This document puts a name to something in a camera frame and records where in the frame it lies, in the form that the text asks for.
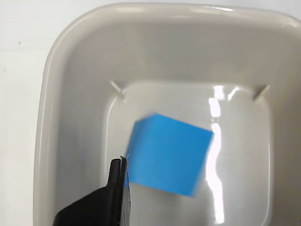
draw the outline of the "blue foam block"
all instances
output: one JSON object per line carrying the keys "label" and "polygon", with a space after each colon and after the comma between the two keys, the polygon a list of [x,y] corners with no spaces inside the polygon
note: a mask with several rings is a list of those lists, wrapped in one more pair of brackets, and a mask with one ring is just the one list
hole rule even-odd
{"label": "blue foam block", "polygon": [[212,136],[160,114],[137,121],[126,155],[130,182],[192,196]]}

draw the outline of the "black plastic object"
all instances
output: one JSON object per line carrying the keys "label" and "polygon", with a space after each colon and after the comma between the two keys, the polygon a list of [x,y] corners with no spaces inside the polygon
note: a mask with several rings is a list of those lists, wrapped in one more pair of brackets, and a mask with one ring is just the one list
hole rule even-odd
{"label": "black plastic object", "polygon": [[53,226],[129,226],[131,210],[127,160],[111,161],[108,184],[67,206]]}

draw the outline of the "white plastic tub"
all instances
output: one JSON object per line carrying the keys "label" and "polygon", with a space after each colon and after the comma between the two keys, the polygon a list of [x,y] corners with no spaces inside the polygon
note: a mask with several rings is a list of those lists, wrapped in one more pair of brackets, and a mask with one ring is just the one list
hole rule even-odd
{"label": "white plastic tub", "polygon": [[300,61],[301,24],[279,13],[117,4],[80,17],[45,66],[34,226],[104,186],[151,112],[215,137],[195,198],[131,185],[132,226],[299,225]]}

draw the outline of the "cube face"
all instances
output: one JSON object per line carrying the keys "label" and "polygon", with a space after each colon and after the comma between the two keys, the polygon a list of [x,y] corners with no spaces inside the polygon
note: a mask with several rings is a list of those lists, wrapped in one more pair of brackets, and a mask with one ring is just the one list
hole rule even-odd
{"label": "cube face", "polygon": [[212,136],[160,114],[137,121],[127,150],[130,182],[192,196]]}

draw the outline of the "white background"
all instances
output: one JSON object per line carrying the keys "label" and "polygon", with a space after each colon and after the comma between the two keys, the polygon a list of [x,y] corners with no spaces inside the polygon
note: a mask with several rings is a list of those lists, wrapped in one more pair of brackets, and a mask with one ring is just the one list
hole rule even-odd
{"label": "white background", "polygon": [[[80,15],[116,2],[126,1],[0,0],[1,226],[32,226],[33,165],[40,88],[45,60],[52,44],[59,33]],[[261,8],[301,19],[300,0],[147,2]]]}

